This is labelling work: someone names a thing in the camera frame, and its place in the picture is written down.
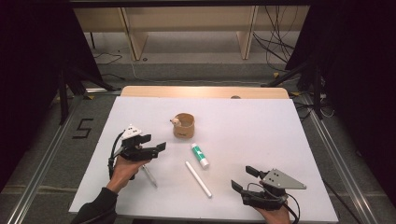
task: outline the glue stick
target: glue stick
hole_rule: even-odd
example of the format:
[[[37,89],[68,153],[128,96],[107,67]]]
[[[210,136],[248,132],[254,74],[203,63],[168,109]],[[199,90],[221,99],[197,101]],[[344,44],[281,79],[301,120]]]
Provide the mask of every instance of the glue stick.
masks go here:
[[[205,158],[204,153],[195,143],[191,144],[191,149],[199,163],[201,163],[202,168],[206,169],[209,166],[209,162]]]

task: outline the white pen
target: white pen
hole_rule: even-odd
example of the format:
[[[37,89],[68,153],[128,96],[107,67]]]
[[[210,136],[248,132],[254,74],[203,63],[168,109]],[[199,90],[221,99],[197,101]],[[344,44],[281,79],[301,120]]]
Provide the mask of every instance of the white pen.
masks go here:
[[[148,176],[149,181],[151,181],[151,183],[155,186],[155,188],[158,188],[157,181],[155,180],[154,176],[152,176],[151,172],[149,171],[149,168],[146,165],[143,165],[142,169],[145,171],[146,175]]]
[[[192,168],[191,164],[188,161],[186,161],[186,165],[187,165],[187,168],[189,168],[189,170],[192,173],[192,175],[198,181],[199,185],[201,185],[201,188],[204,190],[204,192],[206,193],[207,197],[211,198],[212,197],[212,193],[206,187],[206,185],[204,184],[204,181],[202,181],[202,179],[198,176],[198,174],[195,172],[194,168]]]

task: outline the person's left hand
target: person's left hand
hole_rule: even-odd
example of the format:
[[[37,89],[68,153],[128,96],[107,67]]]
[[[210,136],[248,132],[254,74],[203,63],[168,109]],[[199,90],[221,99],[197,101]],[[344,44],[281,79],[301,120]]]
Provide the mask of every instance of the person's left hand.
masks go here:
[[[149,163],[148,161],[128,161],[122,156],[117,157],[116,165],[114,166],[113,176],[107,184],[107,188],[115,193],[119,193],[121,189],[127,186],[129,179],[137,174],[139,168]]]

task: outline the black sleeve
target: black sleeve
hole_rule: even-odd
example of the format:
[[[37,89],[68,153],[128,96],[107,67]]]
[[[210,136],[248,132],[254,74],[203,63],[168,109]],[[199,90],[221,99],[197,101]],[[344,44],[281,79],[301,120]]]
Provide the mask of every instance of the black sleeve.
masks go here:
[[[114,223],[117,216],[116,203],[118,196],[117,193],[102,188],[93,202],[82,205],[71,223]]]

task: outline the white tabletop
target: white tabletop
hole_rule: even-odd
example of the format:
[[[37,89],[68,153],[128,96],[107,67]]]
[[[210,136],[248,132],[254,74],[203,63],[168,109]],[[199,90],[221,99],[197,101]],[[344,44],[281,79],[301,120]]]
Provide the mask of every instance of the white tabletop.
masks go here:
[[[173,136],[169,121],[178,113],[195,116],[192,139]],[[162,219],[262,222],[253,208],[243,205],[231,180],[247,188],[259,179],[245,172],[250,165],[264,172],[276,168],[307,185],[307,189],[287,189],[301,207],[301,222],[338,221],[321,181],[311,149],[289,99],[186,99],[118,97],[92,155],[70,212],[76,213],[91,202],[108,182],[107,159],[119,133],[129,124],[151,134],[143,147],[166,142],[166,150],[148,168],[158,188],[143,171],[121,191],[119,215]],[[196,143],[210,162],[201,168],[191,144]],[[212,192],[208,198],[186,167],[189,161]],[[289,206],[297,206],[289,199]]]

